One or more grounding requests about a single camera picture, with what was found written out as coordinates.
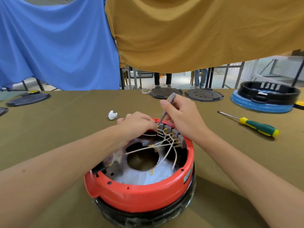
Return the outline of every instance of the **forearm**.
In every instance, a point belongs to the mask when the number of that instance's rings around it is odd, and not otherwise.
[[[271,227],[304,227],[304,192],[211,131],[199,133],[195,142],[244,192]]]
[[[122,147],[123,134],[117,127],[0,172],[1,227],[26,227],[85,173]]]

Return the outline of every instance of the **blue jeans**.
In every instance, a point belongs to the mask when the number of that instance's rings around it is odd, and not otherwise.
[[[199,72],[202,72],[203,75],[202,75],[202,78],[201,78],[201,82],[199,82]],[[202,69],[202,70],[195,70],[194,71],[194,86],[195,87],[203,87],[206,83],[206,79],[207,79],[207,73],[208,73],[208,69]]]

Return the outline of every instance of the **orange object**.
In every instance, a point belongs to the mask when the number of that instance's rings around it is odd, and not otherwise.
[[[162,123],[176,128],[170,122]],[[188,150],[187,161],[167,179],[149,185],[130,185],[112,181],[101,171],[98,177],[88,172],[84,177],[87,192],[92,198],[100,197],[110,206],[130,213],[154,211],[176,202],[188,189],[194,171],[193,144],[188,138],[184,137],[184,140]]]

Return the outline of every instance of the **blue curtain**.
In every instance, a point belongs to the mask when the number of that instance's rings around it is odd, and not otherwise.
[[[62,90],[119,89],[105,0],[0,0],[0,87],[35,77]]]

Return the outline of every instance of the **gray pen-like tool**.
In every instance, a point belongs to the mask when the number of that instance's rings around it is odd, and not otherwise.
[[[169,102],[170,104],[173,102],[175,96],[176,96],[176,93],[173,93],[173,94],[171,95],[171,97],[169,98],[169,101],[168,101],[168,102]],[[160,124],[160,123],[163,121],[163,119],[164,119],[164,117],[166,116],[166,114],[167,114],[167,112],[166,112],[166,111],[163,111],[162,118],[161,118],[161,120],[160,120],[157,124]]]

